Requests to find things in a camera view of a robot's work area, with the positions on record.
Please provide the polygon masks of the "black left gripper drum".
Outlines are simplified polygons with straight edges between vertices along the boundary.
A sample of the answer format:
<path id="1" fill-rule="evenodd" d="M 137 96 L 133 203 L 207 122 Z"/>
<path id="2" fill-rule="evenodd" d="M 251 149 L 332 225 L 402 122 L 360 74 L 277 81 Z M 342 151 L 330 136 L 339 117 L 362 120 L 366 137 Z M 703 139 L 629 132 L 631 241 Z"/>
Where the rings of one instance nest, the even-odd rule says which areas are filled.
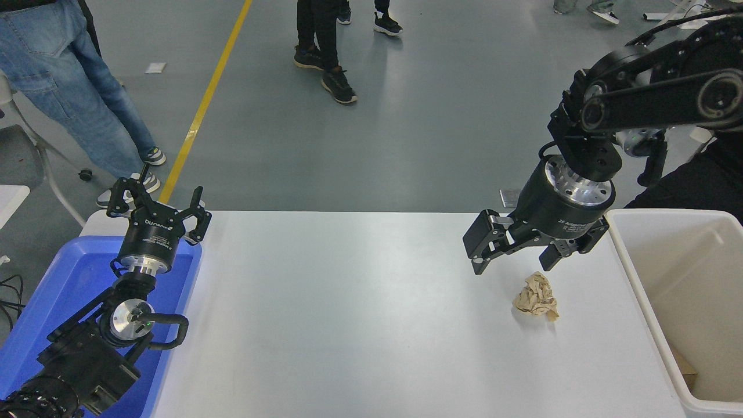
<path id="1" fill-rule="evenodd" d="M 132 211 L 118 260 L 126 264 L 128 259 L 146 257 L 161 264 L 172 264 L 184 233 L 183 222 L 173 215 L 154 217 L 146 209 Z"/>

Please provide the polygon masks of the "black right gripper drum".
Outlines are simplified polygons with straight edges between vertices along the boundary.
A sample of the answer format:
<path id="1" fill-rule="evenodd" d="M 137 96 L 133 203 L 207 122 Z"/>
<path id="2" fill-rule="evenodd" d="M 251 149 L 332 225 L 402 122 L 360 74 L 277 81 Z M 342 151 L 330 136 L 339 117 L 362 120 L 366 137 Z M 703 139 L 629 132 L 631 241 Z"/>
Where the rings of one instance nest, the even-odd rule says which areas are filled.
<path id="1" fill-rule="evenodd" d="M 615 201 L 611 181 L 595 182 L 573 172 L 564 158 L 544 158 L 522 188 L 510 216 L 560 240 L 583 236 Z"/>

